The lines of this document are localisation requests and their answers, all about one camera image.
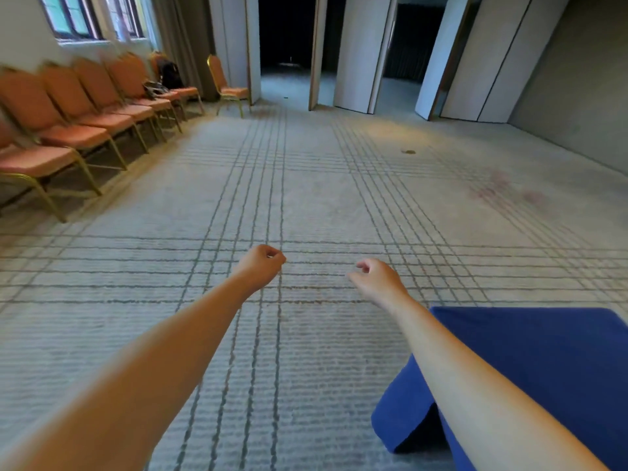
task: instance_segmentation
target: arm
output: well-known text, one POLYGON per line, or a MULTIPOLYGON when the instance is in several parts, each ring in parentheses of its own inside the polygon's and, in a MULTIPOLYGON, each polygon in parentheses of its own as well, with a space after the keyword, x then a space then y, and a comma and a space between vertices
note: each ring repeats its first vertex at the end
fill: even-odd
POLYGON ((0 470, 142 469, 242 303, 285 261, 269 246, 253 248, 223 284, 131 342, 11 445, 0 456, 0 470))
POLYGON ((356 287, 397 321, 451 430, 477 470, 608 471, 552 415, 410 297, 399 275, 366 259, 356 287))

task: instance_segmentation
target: blue covered table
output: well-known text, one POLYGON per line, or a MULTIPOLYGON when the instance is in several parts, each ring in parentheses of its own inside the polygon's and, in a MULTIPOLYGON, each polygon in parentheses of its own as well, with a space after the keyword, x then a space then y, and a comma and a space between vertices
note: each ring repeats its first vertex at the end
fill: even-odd
MULTIPOLYGON (((458 339, 550 412, 611 471, 628 470, 628 327, 608 309, 433 307, 458 339)), ((434 398, 411 356, 371 423, 390 452, 415 431, 434 398)), ((474 471, 440 414, 458 471, 474 471)))

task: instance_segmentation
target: window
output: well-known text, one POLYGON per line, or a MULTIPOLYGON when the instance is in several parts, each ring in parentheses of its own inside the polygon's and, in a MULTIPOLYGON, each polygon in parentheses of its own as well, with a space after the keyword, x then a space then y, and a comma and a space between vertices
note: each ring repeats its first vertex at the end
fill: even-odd
POLYGON ((118 13, 120 13, 131 38, 141 38, 143 36, 135 0, 107 0, 107 4, 114 23, 119 19, 118 13))
POLYGON ((57 39, 99 39, 89 0, 41 0, 57 39))

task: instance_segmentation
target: gray carpet floor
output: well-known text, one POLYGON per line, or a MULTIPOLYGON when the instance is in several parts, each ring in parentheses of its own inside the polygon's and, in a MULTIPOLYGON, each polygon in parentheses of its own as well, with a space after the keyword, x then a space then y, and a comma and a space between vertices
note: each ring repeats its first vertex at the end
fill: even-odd
POLYGON ((271 99, 191 120, 99 181, 103 197, 62 201, 66 224, 31 195, 0 217, 0 445, 260 242, 288 263, 234 320, 151 470, 453 469, 447 450, 396 457, 373 433, 408 348, 345 278, 364 256, 424 303, 626 319, 628 181, 510 126, 271 99))

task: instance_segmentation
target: person's left arm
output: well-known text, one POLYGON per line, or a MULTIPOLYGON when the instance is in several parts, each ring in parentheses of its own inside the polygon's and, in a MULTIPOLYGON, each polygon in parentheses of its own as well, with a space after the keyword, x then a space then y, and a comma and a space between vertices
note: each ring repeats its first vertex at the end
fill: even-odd
POLYGON ((284 255, 251 249, 231 277, 123 348, 0 455, 0 471, 140 470, 200 382, 242 303, 284 255))

